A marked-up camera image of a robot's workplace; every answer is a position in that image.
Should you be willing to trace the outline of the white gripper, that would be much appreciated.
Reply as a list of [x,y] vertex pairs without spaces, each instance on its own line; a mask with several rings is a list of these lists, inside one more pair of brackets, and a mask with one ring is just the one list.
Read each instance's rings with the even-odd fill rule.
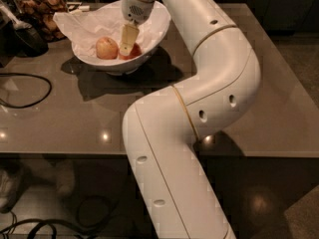
[[[129,22],[143,24],[154,8],[156,0],[122,0],[122,13]],[[139,27],[134,23],[127,23],[122,28],[120,54],[128,56],[140,33]]]

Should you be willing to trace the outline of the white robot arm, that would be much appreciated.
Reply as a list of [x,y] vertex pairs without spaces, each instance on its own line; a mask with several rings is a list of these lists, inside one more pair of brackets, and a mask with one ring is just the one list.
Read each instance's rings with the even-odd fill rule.
[[[213,0],[161,0],[188,48],[194,76],[134,102],[124,144],[159,239],[236,239],[192,150],[238,120],[261,80],[256,54]],[[154,0],[123,0],[149,12]]]

